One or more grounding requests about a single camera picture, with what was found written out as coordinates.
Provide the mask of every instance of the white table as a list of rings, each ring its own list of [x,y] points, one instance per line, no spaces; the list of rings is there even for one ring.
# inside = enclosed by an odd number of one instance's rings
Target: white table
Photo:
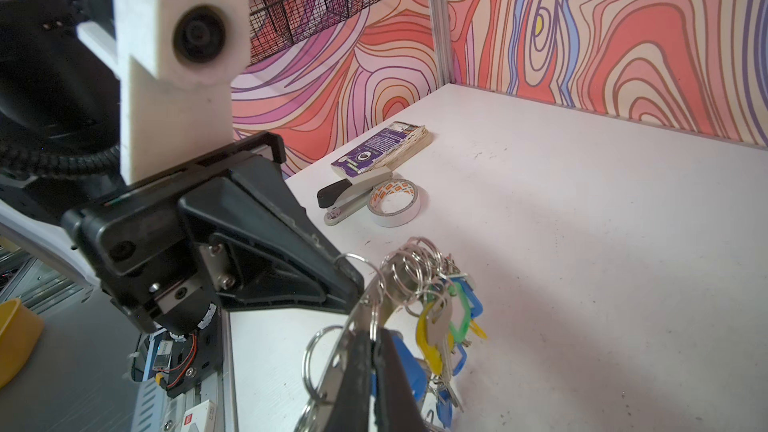
[[[767,151],[460,86],[394,119],[435,134],[397,169],[426,199],[409,224],[327,227],[317,207],[331,161],[382,126],[288,184],[342,252],[424,235],[474,274],[490,339],[455,379],[454,431],[768,428]],[[403,315],[388,327],[416,353]],[[240,432],[293,429],[306,342],[344,320],[232,314]]]

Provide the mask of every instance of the yellow bowl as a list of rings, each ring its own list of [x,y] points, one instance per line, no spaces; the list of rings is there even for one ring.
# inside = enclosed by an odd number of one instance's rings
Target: yellow bowl
[[[43,332],[43,319],[18,298],[0,304],[0,388],[27,363]]]

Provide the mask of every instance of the roll of white tape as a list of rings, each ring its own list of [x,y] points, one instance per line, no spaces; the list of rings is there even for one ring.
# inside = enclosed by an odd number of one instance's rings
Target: roll of white tape
[[[374,187],[368,201],[373,221],[382,227],[407,224],[420,208],[416,184],[403,178],[395,178]]]

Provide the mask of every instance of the colorful swirl wallpaper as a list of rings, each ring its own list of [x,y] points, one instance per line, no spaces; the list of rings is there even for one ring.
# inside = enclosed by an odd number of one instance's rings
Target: colorful swirl wallpaper
[[[457,83],[768,143],[768,0],[448,0]]]
[[[272,130],[292,175],[436,88],[427,0],[383,0],[232,82],[235,135]]]

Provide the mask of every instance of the gray surface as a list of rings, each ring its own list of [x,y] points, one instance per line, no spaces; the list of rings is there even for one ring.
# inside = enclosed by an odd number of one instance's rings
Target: gray surface
[[[138,331],[94,291],[43,313],[45,329],[18,375],[0,389],[0,430],[127,432],[138,384],[122,375]]]

